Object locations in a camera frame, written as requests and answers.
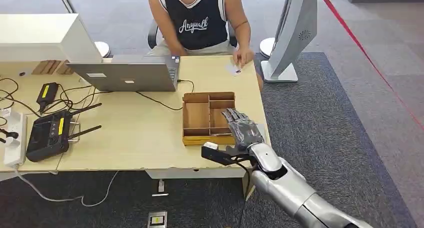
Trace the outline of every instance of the white cable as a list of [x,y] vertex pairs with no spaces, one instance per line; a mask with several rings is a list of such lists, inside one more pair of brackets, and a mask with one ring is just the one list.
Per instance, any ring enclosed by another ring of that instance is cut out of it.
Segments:
[[83,205],[83,206],[86,206],[86,207],[93,207],[93,206],[96,206],[96,205],[99,205],[99,204],[101,204],[107,197],[108,197],[108,194],[109,194],[109,189],[111,188],[111,185],[112,185],[112,182],[113,182],[113,180],[115,179],[115,176],[118,174],[118,172],[119,172],[119,170],[115,173],[115,175],[112,177],[112,179],[110,180],[110,183],[109,183],[109,186],[107,187],[107,191],[106,191],[106,195],[104,196],[104,198],[101,200],[101,201],[99,201],[98,203],[95,203],[95,204],[84,204],[84,196],[81,198],[81,204]]
[[109,183],[109,186],[107,187],[107,192],[106,192],[106,195],[104,196],[104,198],[100,201],[100,202],[98,202],[98,203],[95,203],[95,204],[84,204],[84,196],[78,196],[78,197],[75,197],[75,198],[71,198],[71,199],[50,199],[50,198],[48,198],[48,197],[45,197],[43,194],[41,194],[41,192],[31,183],[31,182],[29,182],[27,179],[25,179],[20,173],[19,173],[19,171],[17,170],[17,169],[15,169],[14,170],[14,172],[16,173],[16,175],[23,181],[23,182],[25,182],[25,183],[27,183],[27,184],[29,184],[36,192],[37,192],[37,194],[39,194],[39,196],[41,197],[41,198],[43,198],[43,199],[45,199],[45,200],[48,200],[48,201],[52,201],[52,202],[64,202],[64,201],[73,201],[73,200],[76,200],[76,199],[79,199],[79,198],[81,198],[81,204],[83,205],[83,206],[86,206],[86,207],[93,207],[93,206],[96,206],[96,205],[99,205],[99,204],[101,204],[104,200],[106,200],[106,198],[108,197],[108,194],[109,194],[109,189],[111,188],[111,185],[112,185],[112,182],[113,182],[113,180],[115,179],[115,177],[116,177],[116,175],[118,174],[118,172],[119,171],[117,171],[116,173],[115,173],[115,175],[113,175],[113,177],[112,177],[112,180],[110,180],[110,183]]

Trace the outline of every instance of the robotic arm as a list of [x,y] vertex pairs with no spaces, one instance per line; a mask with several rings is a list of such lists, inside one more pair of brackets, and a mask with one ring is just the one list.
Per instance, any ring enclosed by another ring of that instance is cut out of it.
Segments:
[[245,114],[235,109],[222,114],[235,138],[235,148],[227,146],[226,151],[220,151],[217,145],[207,142],[202,146],[202,157],[224,165],[249,160],[253,184],[302,227],[372,228],[322,199],[297,170],[264,143],[256,124]]

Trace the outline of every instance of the white power strip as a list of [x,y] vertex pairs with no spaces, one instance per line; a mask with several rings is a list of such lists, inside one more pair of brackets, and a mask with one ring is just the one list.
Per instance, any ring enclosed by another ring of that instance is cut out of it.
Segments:
[[17,139],[12,137],[5,139],[3,163],[8,167],[22,165],[27,151],[27,116],[13,111],[12,108],[2,110],[0,114],[7,120],[6,130],[19,134]]

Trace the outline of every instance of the black tank top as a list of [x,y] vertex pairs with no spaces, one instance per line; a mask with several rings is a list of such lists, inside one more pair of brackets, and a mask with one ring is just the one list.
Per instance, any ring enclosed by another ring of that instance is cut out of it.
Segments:
[[178,40],[189,50],[198,50],[227,40],[224,0],[159,0],[167,10]]

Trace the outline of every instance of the chair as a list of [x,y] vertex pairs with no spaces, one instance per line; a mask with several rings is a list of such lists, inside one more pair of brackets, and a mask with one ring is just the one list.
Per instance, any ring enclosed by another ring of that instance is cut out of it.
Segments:
[[[156,21],[153,20],[153,22],[151,23],[150,29],[148,31],[148,36],[147,36],[147,42],[151,49],[153,49],[154,47],[156,47],[156,45],[158,45],[156,42],[157,33],[158,33],[158,25],[156,24]],[[231,24],[229,23],[228,23],[228,34],[229,34],[229,43],[233,47],[237,47],[236,33],[233,27],[231,26]]]

